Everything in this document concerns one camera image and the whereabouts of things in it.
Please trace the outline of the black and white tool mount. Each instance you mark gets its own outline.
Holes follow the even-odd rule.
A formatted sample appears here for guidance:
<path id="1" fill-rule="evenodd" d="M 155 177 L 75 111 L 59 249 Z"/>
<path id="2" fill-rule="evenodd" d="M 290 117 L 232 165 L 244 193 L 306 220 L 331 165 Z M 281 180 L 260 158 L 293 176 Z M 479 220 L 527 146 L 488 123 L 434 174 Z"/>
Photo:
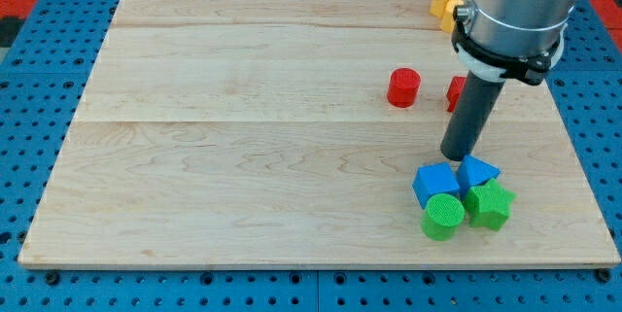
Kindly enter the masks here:
<path id="1" fill-rule="evenodd" d="M 490 83 L 515 79 L 540 85 L 559 62 L 566 24 L 524 28 L 498 21 L 469 2 L 453 11 L 451 41 L 459 60 L 478 78 Z"/>

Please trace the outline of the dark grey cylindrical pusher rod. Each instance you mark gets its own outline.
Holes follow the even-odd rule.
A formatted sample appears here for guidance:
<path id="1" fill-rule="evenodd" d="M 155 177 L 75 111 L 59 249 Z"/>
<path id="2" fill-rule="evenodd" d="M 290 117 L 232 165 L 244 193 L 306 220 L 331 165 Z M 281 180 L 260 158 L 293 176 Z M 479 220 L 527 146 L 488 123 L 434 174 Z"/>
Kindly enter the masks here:
<path id="1" fill-rule="evenodd" d="M 473 151 L 504 84 L 505 81 L 491 82 L 468 72 L 440 144 L 446 158 L 461 161 Z"/>

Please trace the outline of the yellow block near arm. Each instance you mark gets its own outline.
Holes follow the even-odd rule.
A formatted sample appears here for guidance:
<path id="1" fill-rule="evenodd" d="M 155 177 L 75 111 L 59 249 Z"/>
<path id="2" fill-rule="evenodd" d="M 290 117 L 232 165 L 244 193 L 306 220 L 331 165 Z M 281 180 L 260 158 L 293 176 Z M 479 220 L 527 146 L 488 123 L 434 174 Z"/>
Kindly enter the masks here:
<path id="1" fill-rule="evenodd" d="M 455 28 L 454 11 L 458 6 L 463 6 L 463 0 L 449 0 L 440 18 L 440 29 L 445 33 L 452 33 Z"/>

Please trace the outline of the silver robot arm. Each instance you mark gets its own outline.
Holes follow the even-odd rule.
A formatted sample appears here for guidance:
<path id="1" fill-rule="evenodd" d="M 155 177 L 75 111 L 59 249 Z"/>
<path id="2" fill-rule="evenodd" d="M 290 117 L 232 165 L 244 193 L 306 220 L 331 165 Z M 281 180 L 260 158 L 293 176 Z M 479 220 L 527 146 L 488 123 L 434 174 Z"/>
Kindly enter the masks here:
<path id="1" fill-rule="evenodd" d="M 466 0 L 451 41 L 468 72 L 440 144 L 460 161 L 473 150 L 508 80 L 538 86 L 559 62 L 577 0 Z"/>

